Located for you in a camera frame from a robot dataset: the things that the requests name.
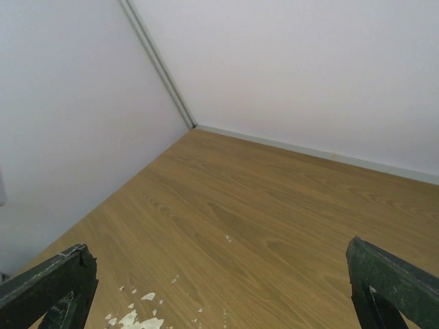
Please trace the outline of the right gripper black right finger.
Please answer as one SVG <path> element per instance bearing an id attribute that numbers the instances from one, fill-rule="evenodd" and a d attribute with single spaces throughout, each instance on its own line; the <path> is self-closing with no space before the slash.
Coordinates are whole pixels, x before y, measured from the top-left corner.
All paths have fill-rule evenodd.
<path id="1" fill-rule="evenodd" d="M 438 327 L 438 278 L 358 236 L 346 251 L 352 302 L 362 328 Z"/>

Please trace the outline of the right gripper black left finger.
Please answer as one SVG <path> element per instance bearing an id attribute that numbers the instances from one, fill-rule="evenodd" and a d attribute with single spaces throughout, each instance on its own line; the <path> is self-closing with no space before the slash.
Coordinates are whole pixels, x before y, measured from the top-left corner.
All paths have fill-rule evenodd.
<path id="1" fill-rule="evenodd" d="M 1 327 L 83 328 L 97 285 L 96 259 L 73 245 L 1 284 Z"/>

